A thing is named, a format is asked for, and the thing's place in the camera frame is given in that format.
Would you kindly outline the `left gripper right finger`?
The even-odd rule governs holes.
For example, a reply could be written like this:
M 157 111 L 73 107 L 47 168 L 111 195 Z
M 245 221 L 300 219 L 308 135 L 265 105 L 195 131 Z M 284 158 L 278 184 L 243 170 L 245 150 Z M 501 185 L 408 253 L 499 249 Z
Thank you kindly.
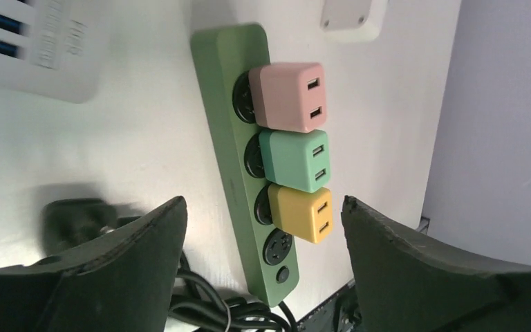
M 531 266 L 478 255 L 346 196 L 342 225 L 366 331 L 531 331 Z

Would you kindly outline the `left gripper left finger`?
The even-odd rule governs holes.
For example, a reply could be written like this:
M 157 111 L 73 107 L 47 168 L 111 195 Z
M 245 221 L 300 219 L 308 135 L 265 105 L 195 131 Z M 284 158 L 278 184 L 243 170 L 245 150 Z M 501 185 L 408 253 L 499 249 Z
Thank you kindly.
M 187 229 L 176 196 L 121 218 L 102 199 L 44 208 L 49 256 L 0 268 L 0 331 L 162 331 Z

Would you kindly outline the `white power strip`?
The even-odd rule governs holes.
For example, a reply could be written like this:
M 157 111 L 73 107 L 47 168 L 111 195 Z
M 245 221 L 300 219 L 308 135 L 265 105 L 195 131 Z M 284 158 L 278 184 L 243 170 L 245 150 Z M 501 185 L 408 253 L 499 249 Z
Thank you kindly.
M 371 42 L 382 31 L 389 3 L 389 0 L 326 0 L 320 28 L 337 42 Z
M 112 1 L 0 0 L 0 87 L 72 103 L 97 93 Z

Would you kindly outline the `green power strip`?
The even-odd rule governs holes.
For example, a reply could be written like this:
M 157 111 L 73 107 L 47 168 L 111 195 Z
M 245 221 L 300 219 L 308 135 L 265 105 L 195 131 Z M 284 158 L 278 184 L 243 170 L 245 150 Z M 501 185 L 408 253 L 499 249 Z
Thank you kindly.
M 198 85 L 249 293 L 275 307 L 299 281 L 294 239 L 272 223 L 248 72 L 270 62 L 257 23 L 199 30 L 190 41 Z

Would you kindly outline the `green plug adapter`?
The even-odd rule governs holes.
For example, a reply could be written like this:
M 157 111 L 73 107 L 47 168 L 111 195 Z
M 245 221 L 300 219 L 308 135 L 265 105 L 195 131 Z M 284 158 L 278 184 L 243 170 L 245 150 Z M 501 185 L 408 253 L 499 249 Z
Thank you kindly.
M 259 135 L 265 177 L 273 183 L 313 193 L 331 176 L 328 134 L 264 129 Z

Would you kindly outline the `yellow plug adapter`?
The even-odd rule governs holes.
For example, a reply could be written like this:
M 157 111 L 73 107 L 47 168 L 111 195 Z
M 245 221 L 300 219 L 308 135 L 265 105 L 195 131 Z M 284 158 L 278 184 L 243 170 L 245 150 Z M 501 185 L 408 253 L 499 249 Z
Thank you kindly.
M 332 193 L 322 187 L 308 193 L 271 184 L 268 198 L 276 227 L 310 243 L 320 243 L 333 231 Z

